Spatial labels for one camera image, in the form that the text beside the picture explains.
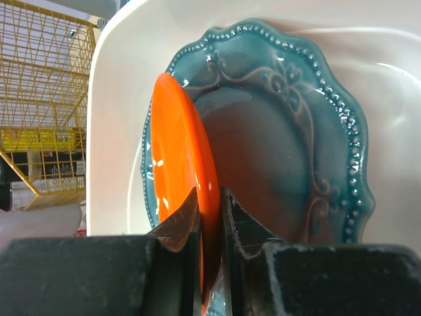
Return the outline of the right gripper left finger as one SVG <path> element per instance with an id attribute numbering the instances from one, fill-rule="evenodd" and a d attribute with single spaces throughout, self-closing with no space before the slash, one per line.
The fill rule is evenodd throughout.
<path id="1" fill-rule="evenodd" d="M 2 315 L 200 315 L 196 191 L 145 235 L 25 238 L 1 248 Z"/>

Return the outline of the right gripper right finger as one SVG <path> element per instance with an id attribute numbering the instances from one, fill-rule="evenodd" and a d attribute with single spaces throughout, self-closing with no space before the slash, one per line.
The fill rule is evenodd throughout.
<path id="1" fill-rule="evenodd" d="M 228 315 L 419 315 L 420 258 L 393 244 L 294 244 L 223 188 Z"/>

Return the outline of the orange plate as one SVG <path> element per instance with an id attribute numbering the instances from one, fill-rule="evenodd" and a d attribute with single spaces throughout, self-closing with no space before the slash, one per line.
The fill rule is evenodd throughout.
<path id="1" fill-rule="evenodd" d="M 201 215 L 202 314 L 207 312 L 221 260 L 220 186 L 209 139 L 190 96 L 167 73 L 151 98 L 151 156 L 160 221 L 171 216 L 192 189 Z"/>

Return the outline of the teal scalloped plate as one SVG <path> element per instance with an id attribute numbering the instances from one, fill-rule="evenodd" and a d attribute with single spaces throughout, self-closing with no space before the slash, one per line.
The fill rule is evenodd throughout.
<path id="1" fill-rule="evenodd" d="M 259 20 L 211 28 L 166 69 L 193 100 L 219 184 L 288 242 L 356 243 L 375 208 L 368 127 L 312 41 Z"/>

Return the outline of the black lid shaker jar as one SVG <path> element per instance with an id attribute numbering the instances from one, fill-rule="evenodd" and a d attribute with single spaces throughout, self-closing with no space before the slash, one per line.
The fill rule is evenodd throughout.
<path id="1" fill-rule="evenodd" d="M 12 191 L 10 184 L 0 185 L 0 209 L 9 212 L 12 207 Z"/>

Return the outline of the small black cap spice jar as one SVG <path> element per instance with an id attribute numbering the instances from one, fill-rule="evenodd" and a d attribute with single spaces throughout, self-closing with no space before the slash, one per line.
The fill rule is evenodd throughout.
<path id="1" fill-rule="evenodd" d="M 6 155 L 30 181 L 72 178 L 84 175 L 86 170 L 81 151 L 29 151 Z"/>

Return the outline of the pink trash basket with bag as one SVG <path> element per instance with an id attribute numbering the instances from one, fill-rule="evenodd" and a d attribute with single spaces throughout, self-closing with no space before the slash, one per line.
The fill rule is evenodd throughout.
<path id="1" fill-rule="evenodd" d="M 86 235 L 86 203 L 35 211 L 1 212 L 1 246 L 22 238 Z"/>

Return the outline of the small yellow label bottle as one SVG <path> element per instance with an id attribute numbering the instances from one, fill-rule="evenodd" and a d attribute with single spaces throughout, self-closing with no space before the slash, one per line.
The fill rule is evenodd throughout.
<path id="1" fill-rule="evenodd" d="M 77 151 L 85 148 L 83 129 L 1 127 L 1 149 L 4 151 Z"/>

